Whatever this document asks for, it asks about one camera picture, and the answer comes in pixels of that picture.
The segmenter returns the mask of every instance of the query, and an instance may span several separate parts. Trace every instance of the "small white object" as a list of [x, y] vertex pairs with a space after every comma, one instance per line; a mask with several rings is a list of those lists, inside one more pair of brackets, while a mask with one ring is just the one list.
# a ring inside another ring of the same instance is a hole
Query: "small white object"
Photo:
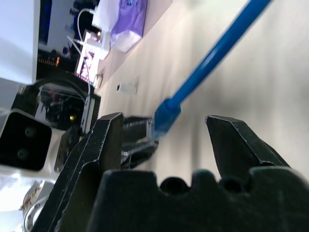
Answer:
[[111, 32], [118, 21], [120, 0], [101, 0], [95, 8], [92, 25]]
[[142, 37], [139, 36], [138, 34], [132, 31], [126, 30], [119, 34], [112, 35], [111, 47], [123, 53], [127, 53], [141, 39]]
[[136, 95], [137, 93], [137, 88], [133, 85], [125, 84], [125, 83], [120, 83], [117, 86], [117, 93], [125, 93], [125, 94], [133, 94]]

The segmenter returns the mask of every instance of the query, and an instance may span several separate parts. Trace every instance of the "wire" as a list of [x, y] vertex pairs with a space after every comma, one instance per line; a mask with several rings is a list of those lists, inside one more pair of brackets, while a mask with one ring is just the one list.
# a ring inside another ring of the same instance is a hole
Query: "wire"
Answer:
[[81, 16], [81, 14], [82, 14], [83, 12], [89, 12], [89, 13], [91, 13], [91, 14], [94, 14], [94, 10], [84, 8], [84, 9], [82, 9], [82, 10], [79, 12], [79, 14], [78, 14], [78, 16], [77, 16], [77, 30], [78, 30], [78, 35], [79, 35], [79, 38], [80, 38], [81, 41], [83, 41], [83, 37], [82, 37], [82, 34], [81, 34], [81, 30], [80, 30], [80, 28], [79, 28], [79, 17]]
[[77, 39], [72, 39], [74, 42], [79, 43], [80, 45], [84, 46], [85, 43], [83, 41], [77, 40]]
[[71, 39], [70, 36], [67, 36], [67, 37], [68, 37], [68, 39], [71, 41], [71, 43], [73, 44], [73, 46], [76, 48], [76, 50], [78, 51], [78, 53], [81, 55], [81, 58], [83, 58], [84, 63], [85, 63], [85, 65], [86, 65], [87, 72], [88, 72], [88, 96], [90, 96], [90, 89], [91, 89], [90, 80], [89, 80], [90, 72], [89, 72], [89, 67], [88, 67], [88, 65], [87, 65], [86, 59], [85, 59], [85, 57], [82, 55], [81, 50], [78, 48], [78, 46], [77, 46], [76, 43], [73, 41], [73, 39]]

